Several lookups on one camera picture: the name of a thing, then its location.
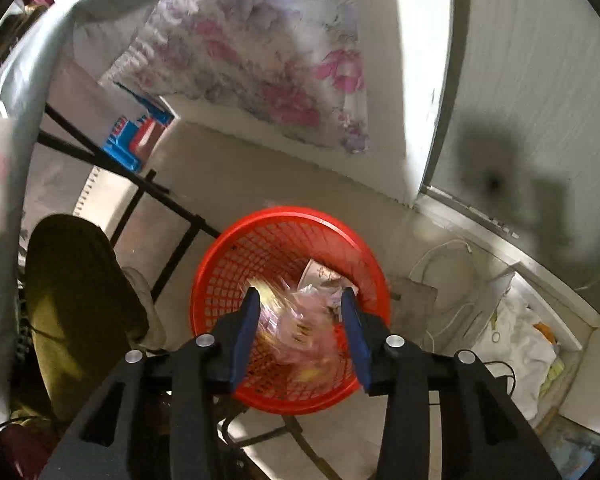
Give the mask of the pink snack bag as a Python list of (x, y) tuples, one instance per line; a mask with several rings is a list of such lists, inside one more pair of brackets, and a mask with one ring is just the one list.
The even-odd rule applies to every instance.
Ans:
[(321, 386), (335, 373), (339, 356), (336, 324), (341, 321), (341, 294), (312, 286), (298, 289), (252, 278), (261, 300), (257, 336), (280, 365), (291, 367), (291, 379)]

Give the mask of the white paper cup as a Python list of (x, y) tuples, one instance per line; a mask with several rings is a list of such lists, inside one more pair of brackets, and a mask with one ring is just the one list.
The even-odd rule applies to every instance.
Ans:
[(298, 283), (298, 289), (305, 288), (306, 286), (328, 289), (333, 292), (350, 288), (355, 294), (358, 292), (358, 286), (348, 278), (314, 259), (310, 259), (306, 264)]

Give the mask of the red trash basket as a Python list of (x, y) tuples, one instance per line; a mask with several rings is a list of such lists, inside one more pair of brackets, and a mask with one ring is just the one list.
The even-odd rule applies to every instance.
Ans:
[(236, 398), (258, 410), (304, 415), (358, 388), (340, 312), (358, 307), (390, 318), (389, 291), (372, 250), (343, 222), (304, 207), (262, 209), (238, 220), (204, 254), (190, 294), (194, 334), (237, 310), (248, 289), (261, 310)]

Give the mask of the white box with cloths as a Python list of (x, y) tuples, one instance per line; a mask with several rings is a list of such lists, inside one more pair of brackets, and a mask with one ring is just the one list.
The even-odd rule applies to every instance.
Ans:
[(593, 327), (546, 290), (508, 270), (486, 282), (463, 344), (507, 391), (532, 426), (562, 403)]

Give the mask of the olive green stool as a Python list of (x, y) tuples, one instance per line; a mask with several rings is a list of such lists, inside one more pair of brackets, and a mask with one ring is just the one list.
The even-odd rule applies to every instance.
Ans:
[(68, 214), (38, 222), (24, 277), (33, 348), (58, 422), (71, 422), (149, 330), (147, 313), (99, 226)]

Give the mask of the blue red toy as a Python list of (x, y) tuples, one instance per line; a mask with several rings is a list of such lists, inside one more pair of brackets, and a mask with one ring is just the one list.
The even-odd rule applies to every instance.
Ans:
[(155, 107), (135, 119), (121, 116), (102, 150), (125, 169), (139, 172), (173, 119), (172, 114)]

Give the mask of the floral foil sheet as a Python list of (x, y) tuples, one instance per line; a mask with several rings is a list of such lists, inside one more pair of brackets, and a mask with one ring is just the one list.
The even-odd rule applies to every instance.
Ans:
[(160, 0), (106, 76), (238, 108), (301, 143), (368, 148), (355, 0)]

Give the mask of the grey tablecloth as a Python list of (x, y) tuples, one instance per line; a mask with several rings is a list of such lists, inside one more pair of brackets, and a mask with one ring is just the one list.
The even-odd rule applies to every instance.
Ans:
[(81, 25), (112, 22), (158, 0), (56, 3), (0, 69), (0, 423), (10, 414), (9, 374), (18, 334), (17, 263), (32, 152), (62, 47)]

